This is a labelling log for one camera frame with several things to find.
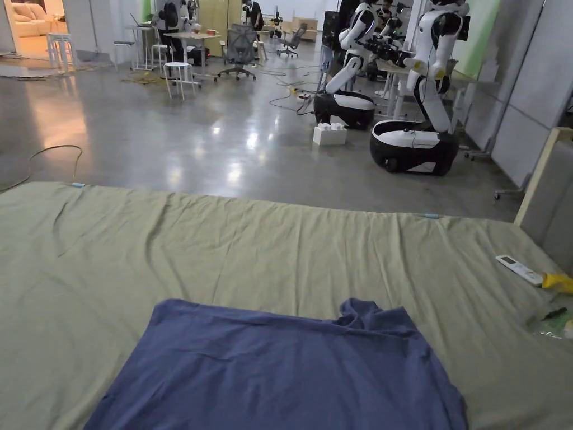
sofa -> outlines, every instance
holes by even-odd
[[[51,32],[54,18],[33,3],[12,3],[15,32],[18,37],[45,36]]]

concrete floor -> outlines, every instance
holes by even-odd
[[[375,212],[439,213],[512,221],[519,201],[493,199],[512,184],[492,163],[459,157],[443,178],[392,175],[370,157],[368,132],[350,132],[345,147],[312,144],[313,115],[271,106],[286,96],[277,85],[317,82],[319,46],[299,47],[300,58],[278,58],[267,42],[266,69],[257,81],[223,76],[208,80],[185,101],[170,100],[164,85],[124,83],[128,70],[113,67],[64,79],[0,79],[0,184],[25,177],[28,157],[58,145],[84,150],[76,182],[245,197],[325,208]],[[212,71],[223,65],[212,61]],[[365,93],[379,89],[359,79]],[[308,89],[316,84],[307,84]],[[276,102],[297,108],[294,98]],[[42,154],[34,181],[72,180],[74,149]]]

air conditioner remote control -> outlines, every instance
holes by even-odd
[[[514,260],[509,255],[497,256],[496,260],[506,266],[512,272],[521,276],[534,287],[540,287],[543,283],[543,277],[539,275],[539,273],[535,273],[533,270]]]

caster wheel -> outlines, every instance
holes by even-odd
[[[386,161],[386,171],[389,173],[396,173],[398,171],[398,160],[389,158]]]

mattress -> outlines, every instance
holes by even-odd
[[[530,334],[558,268],[518,227],[61,183],[0,195],[0,427],[81,428],[169,298],[334,319],[403,306],[475,429],[573,424],[573,342]]]

